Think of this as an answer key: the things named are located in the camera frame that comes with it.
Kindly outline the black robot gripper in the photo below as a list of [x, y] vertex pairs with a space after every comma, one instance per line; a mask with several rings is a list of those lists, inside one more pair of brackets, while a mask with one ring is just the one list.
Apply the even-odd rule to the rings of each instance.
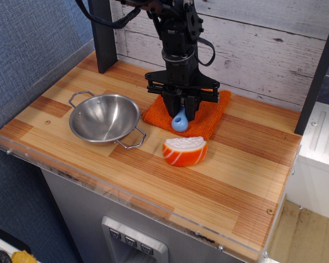
[[220, 83], [202, 74], [198, 62], [166, 62], [166, 69], [145, 74], [148, 92], [161, 94], [170, 117], [181, 108], [181, 98], [188, 121], [195, 120], [201, 101], [219, 102]]

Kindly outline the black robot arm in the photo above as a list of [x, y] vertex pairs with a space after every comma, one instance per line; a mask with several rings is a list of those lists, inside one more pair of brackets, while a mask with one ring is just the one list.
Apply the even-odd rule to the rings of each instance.
[[203, 20], [198, 16], [194, 1], [122, 1], [147, 12], [162, 41], [161, 55], [166, 69], [149, 72], [148, 92], [159, 94], [168, 114], [175, 117], [183, 106], [189, 121], [195, 119], [202, 101], [217, 103], [220, 83], [203, 75], [198, 44], [213, 47], [200, 37]]

